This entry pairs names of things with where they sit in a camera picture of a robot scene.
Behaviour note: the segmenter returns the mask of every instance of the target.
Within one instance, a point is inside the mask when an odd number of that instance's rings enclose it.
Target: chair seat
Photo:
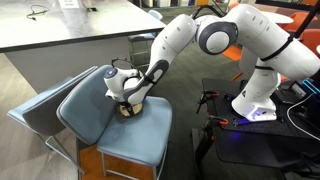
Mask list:
[[[23,104],[21,104],[20,106],[16,107],[15,109],[10,110],[8,112],[8,116],[13,118],[13,119],[15,119],[16,121],[19,121],[23,125],[28,126],[27,122],[25,121],[25,119],[22,116],[24,111],[30,109],[31,107],[36,106],[37,104],[41,103],[42,101],[48,99],[55,92],[57,92],[60,89],[62,89],[64,87],[62,85],[65,84],[66,82],[70,81],[71,79],[72,79],[72,77],[67,77],[63,81],[53,85],[49,89],[43,91],[42,93],[38,94],[37,96],[35,96],[35,97],[31,98],[31,99],[29,99],[28,101],[24,102]]]
[[[154,40],[154,39],[155,39],[155,37],[152,33],[137,34],[137,35],[128,36],[128,40],[130,42],[149,41],[149,40]]]
[[[148,166],[157,166],[167,145],[172,108],[167,100],[147,97],[131,118],[116,114],[98,141],[98,150]]]

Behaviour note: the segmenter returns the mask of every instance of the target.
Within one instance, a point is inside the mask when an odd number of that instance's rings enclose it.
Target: desk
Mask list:
[[[275,12],[262,11],[262,14],[267,16],[270,21],[273,21],[277,24],[289,24],[293,22],[292,18]]]
[[[128,35],[165,27],[126,0],[83,0],[83,4],[97,11],[87,12],[81,4],[61,9],[58,0],[0,2],[0,53],[37,92],[92,65],[129,58]],[[31,5],[50,10],[34,16],[34,21],[26,17]]]
[[[213,90],[219,93],[234,93],[240,90],[238,82],[203,79],[202,84],[203,90]],[[208,96],[206,98],[206,104],[209,114],[225,116],[219,110],[225,107],[215,104],[212,97]],[[320,142],[312,138],[227,130],[216,124],[212,127],[218,157],[225,162],[295,171],[301,170],[305,165],[305,161],[301,157],[302,152],[314,157],[320,155]],[[195,150],[197,164],[201,162],[201,158],[204,157],[204,154],[212,145],[211,138],[199,141],[198,149]]]

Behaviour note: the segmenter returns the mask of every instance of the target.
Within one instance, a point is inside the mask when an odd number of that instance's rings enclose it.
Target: gray carpet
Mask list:
[[[167,24],[178,14],[189,15],[195,8],[157,10],[164,15],[163,22]],[[168,153],[161,179],[195,179],[190,133],[192,128],[201,128],[207,118],[207,113],[204,112],[205,105],[200,113],[196,114],[197,101],[202,92],[201,79],[229,80],[238,72],[237,61],[231,61],[223,55],[209,56],[194,43],[175,58],[162,80],[149,92],[149,95],[168,99],[174,112]],[[203,159],[202,165],[204,179],[283,179],[280,171],[275,169],[224,163],[217,157],[214,145]]]

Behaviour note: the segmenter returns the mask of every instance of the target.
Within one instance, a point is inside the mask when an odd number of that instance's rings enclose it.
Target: blue chair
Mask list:
[[[158,11],[153,10],[153,9],[149,10],[148,14],[150,14],[152,17],[158,19],[159,21],[161,21],[161,19],[163,18],[161,13],[159,13]],[[128,41],[131,43],[130,58],[131,58],[132,63],[135,66],[137,65],[135,62],[136,55],[148,53],[148,58],[150,57],[150,50],[149,50],[148,41],[153,41],[156,37],[157,37],[156,32],[128,36]],[[143,42],[143,41],[146,43],[146,50],[140,51],[140,52],[135,52],[134,43]],[[139,64],[137,66],[139,67],[139,66],[146,66],[146,65],[148,65],[148,64]]]
[[[165,157],[172,121],[171,105],[164,98],[147,96],[139,114],[130,118],[120,115],[117,102],[105,96],[108,88],[103,77],[108,68],[111,66],[100,67],[79,83],[60,104],[57,116],[78,139],[88,145],[97,144],[104,175],[109,172],[135,179],[106,169],[107,154],[151,166],[155,176],[155,167]]]
[[[83,174],[84,171],[55,137],[55,135],[66,128],[58,119],[56,111],[69,92],[96,69],[97,67],[94,66],[74,78],[66,78],[18,107],[8,111],[7,114],[12,119],[34,131],[45,145],[72,162]]]

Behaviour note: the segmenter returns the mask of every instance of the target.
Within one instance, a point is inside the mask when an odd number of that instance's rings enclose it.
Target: white robotic arm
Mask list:
[[[179,15],[153,42],[145,75],[141,76],[137,70],[118,68],[110,70],[115,75],[106,74],[107,96],[131,105],[141,103],[173,59],[190,42],[196,41],[205,53],[216,55],[237,41],[261,60],[232,106],[250,121],[274,120],[275,106],[269,97],[280,83],[278,73],[290,79],[304,79],[320,69],[317,56],[301,42],[289,37],[259,10],[246,4],[238,5],[222,18]]]

